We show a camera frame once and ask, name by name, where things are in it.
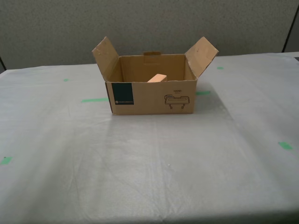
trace product illustration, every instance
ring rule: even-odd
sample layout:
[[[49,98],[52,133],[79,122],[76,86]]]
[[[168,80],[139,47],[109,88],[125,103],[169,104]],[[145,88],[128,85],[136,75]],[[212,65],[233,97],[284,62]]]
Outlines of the product illustration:
[[[182,96],[182,97],[174,97],[173,95],[165,95],[165,104],[169,105],[170,109],[172,109],[172,105],[180,104],[182,105],[182,109],[186,104],[190,103],[189,97]]]

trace white tablecloth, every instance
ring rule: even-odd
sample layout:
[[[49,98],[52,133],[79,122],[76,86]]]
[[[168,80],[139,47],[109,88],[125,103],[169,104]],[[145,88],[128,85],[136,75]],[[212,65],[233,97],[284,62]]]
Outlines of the white tablecloth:
[[[5,71],[0,223],[298,223],[292,56],[217,57],[190,115],[113,116],[95,64]]]

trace box side panel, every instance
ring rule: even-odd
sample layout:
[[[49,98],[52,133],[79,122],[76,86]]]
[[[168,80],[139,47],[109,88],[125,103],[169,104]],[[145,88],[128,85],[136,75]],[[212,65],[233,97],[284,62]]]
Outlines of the box side panel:
[[[187,58],[185,59],[185,74],[184,74],[184,80],[195,80],[196,76],[191,71]]]
[[[110,93],[109,93],[109,90],[108,90],[108,86],[111,88],[111,83],[106,83],[105,82],[105,86],[106,86],[106,91],[107,91],[107,96],[108,96],[108,99],[109,99],[109,104],[110,104],[110,109],[111,109],[111,113],[113,113],[113,110],[112,110],[112,107],[111,107],[111,101],[110,101]]]
[[[121,71],[121,61],[117,60],[117,63],[108,78],[109,82],[123,82],[122,71]]]
[[[119,63],[119,56],[107,37],[93,49],[93,56],[104,80],[109,81]]]
[[[121,67],[124,82],[147,82],[156,74],[167,75],[168,81],[183,80],[185,55],[121,56]]]
[[[134,104],[120,105],[119,101],[110,97],[113,114],[193,113],[196,82],[197,80],[131,83]]]
[[[198,78],[218,54],[218,50],[202,37],[185,54],[192,72]]]

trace white table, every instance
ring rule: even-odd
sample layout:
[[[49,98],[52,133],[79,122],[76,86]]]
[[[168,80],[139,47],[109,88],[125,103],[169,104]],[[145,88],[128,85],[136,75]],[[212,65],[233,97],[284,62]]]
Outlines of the white table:
[[[95,64],[5,71],[0,223],[298,223],[292,56],[217,57],[190,115],[113,116]]]

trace green tape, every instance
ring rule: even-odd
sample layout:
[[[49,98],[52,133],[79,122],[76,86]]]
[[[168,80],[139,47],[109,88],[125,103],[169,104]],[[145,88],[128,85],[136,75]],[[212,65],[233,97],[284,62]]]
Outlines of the green tape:
[[[86,102],[102,102],[102,101],[109,101],[108,98],[99,98],[99,99],[83,99],[82,103]]]
[[[198,96],[198,95],[208,95],[210,93],[211,93],[210,91],[196,91],[196,96]]]
[[[286,149],[286,150],[290,150],[290,149],[293,149],[288,143],[282,141],[282,142],[279,142],[279,145],[283,148],[283,149]]]
[[[12,157],[4,157],[0,165],[8,165],[11,161]]]

